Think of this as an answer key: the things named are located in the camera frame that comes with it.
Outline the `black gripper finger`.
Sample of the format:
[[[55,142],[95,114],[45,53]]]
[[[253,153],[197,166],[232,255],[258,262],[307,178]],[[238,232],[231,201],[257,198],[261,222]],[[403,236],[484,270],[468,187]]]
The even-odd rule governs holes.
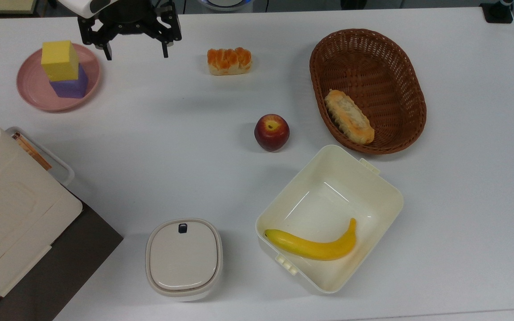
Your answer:
[[[95,17],[84,18],[78,16],[80,37],[85,45],[94,45],[103,51],[106,59],[112,61],[110,41],[113,39],[112,25],[102,25],[97,31],[93,30]]]
[[[169,57],[168,48],[182,40],[182,31],[175,2],[149,2],[149,20],[154,38],[162,45],[164,58]]]

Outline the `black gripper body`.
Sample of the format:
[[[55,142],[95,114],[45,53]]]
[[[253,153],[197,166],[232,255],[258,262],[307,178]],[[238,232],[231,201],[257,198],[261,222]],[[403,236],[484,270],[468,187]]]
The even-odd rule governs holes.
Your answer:
[[[105,7],[98,19],[100,36],[146,34],[158,36],[161,25],[150,0],[119,0]]]

